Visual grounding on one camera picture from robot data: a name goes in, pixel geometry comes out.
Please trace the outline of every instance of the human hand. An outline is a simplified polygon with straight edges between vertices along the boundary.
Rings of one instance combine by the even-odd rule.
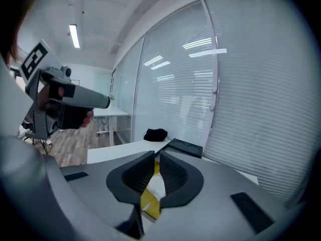
[[[50,89],[50,84],[47,84],[38,93],[37,103],[38,103],[39,109],[45,110],[46,104],[49,103],[49,89]],[[58,88],[58,95],[61,98],[64,96],[64,88],[63,87]],[[84,118],[84,121],[83,121],[81,127],[83,127],[83,128],[87,127],[90,124],[91,118],[93,116],[94,116],[93,111],[87,112],[87,116]]]

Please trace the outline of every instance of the ceiling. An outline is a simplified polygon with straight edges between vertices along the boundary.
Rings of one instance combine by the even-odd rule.
[[[64,63],[112,70],[115,54],[130,29],[158,0],[35,0],[25,19]],[[80,49],[73,46],[69,25],[76,24]],[[21,30],[25,39],[29,31]]]

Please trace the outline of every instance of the brown hair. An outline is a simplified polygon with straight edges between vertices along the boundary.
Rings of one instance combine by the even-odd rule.
[[[0,1],[2,12],[2,37],[0,38],[0,52],[6,64],[10,57],[14,60],[18,56],[18,32],[34,0]]]

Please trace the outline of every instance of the black bag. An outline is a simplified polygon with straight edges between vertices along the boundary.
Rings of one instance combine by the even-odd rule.
[[[161,142],[167,137],[167,131],[163,129],[152,130],[148,129],[144,136],[144,139],[152,142]]]

